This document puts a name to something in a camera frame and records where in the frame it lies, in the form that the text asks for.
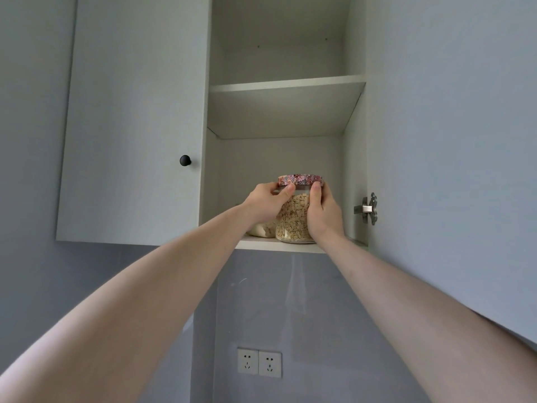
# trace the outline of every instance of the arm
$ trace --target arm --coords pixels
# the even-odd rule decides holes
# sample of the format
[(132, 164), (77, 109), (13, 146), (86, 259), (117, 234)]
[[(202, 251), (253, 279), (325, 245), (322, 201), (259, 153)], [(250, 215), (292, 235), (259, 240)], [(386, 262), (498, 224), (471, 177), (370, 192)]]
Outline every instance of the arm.
[(450, 296), (343, 234), (328, 186), (312, 188), (308, 227), (434, 403), (537, 401), (537, 355)]
[(133, 402), (245, 232), (294, 187), (246, 201), (131, 264), (68, 313), (0, 377), (2, 403)]

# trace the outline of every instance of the power socket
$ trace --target power socket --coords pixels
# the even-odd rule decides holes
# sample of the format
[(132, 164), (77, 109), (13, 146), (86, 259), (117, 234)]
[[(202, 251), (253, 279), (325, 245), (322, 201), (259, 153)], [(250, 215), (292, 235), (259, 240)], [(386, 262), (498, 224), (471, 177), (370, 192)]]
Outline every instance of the power socket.
[(257, 374), (259, 352), (251, 349), (237, 349), (237, 370), (239, 373)]
[(281, 378), (281, 353), (259, 352), (259, 374)]

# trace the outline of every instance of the person's left arm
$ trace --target person's left arm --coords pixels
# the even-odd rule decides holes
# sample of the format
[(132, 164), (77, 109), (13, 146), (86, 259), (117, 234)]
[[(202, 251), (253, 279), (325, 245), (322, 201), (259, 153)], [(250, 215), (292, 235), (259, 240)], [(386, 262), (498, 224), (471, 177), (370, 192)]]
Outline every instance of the person's left arm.
[(294, 190), (272, 195), (276, 187), (258, 185), (98, 288), (0, 376), (0, 401), (135, 401), (241, 237), (274, 219)]

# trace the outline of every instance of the hand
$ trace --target hand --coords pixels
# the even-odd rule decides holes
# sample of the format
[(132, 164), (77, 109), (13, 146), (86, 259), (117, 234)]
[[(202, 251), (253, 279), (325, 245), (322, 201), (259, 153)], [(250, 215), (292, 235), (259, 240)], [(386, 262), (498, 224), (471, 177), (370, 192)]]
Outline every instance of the hand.
[(341, 209), (326, 182), (322, 189), (319, 182), (313, 183), (309, 195), (308, 230), (321, 247), (330, 236), (345, 237)]
[(242, 204), (248, 210), (252, 225), (276, 219), (281, 207), (295, 192), (293, 184), (287, 185), (279, 194), (274, 193), (276, 188), (278, 188), (277, 182), (259, 184)]

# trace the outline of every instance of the closed cabinet door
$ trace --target closed cabinet door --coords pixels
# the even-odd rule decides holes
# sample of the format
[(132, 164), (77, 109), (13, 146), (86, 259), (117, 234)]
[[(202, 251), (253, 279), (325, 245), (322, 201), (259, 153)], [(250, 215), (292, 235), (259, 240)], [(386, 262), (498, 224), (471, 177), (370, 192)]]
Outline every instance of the closed cabinet door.
[(368, 1), (369, 247), (537, 342), (537, 2)]
[(159, 245), (198, 225), (210, 10), (78, 0), (58, 240)]

